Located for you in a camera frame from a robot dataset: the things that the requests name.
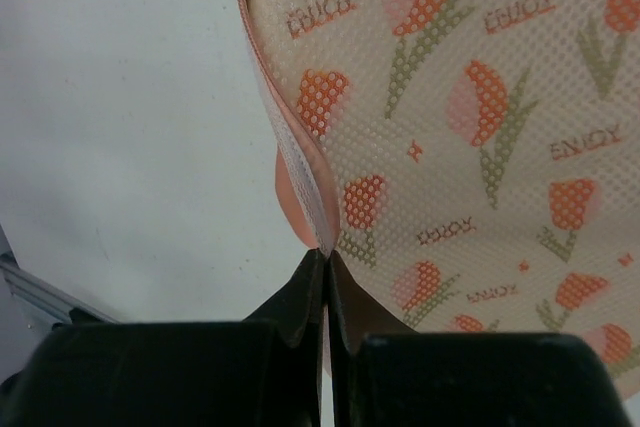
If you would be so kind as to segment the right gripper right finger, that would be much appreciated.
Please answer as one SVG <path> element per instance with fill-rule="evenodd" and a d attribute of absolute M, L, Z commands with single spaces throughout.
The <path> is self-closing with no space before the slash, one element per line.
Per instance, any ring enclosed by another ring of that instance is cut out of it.
<path fill-rule="evenodd" d="M 338 426 L 628 426 L 604 365 L 576 336 L 418 333 L 327 262 Z"/>

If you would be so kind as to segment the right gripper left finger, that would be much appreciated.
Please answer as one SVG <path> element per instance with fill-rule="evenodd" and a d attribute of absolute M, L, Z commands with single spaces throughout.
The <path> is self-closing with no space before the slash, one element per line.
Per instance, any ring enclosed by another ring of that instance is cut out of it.
<path fill-rule="evenodd" d="M 241 321 L 79 322 L 1 390 L 5 426 L 317 426 L 325 259 Z"/>

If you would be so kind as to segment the floral mesh laundry bag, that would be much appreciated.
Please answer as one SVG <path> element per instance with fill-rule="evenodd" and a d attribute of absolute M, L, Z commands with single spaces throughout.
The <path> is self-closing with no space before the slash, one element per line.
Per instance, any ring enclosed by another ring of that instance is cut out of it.
<path fill-rule="evenodd" d="M 639 0 L 238 0 L 296 234 L 417 331 L 639 392 Z"/>

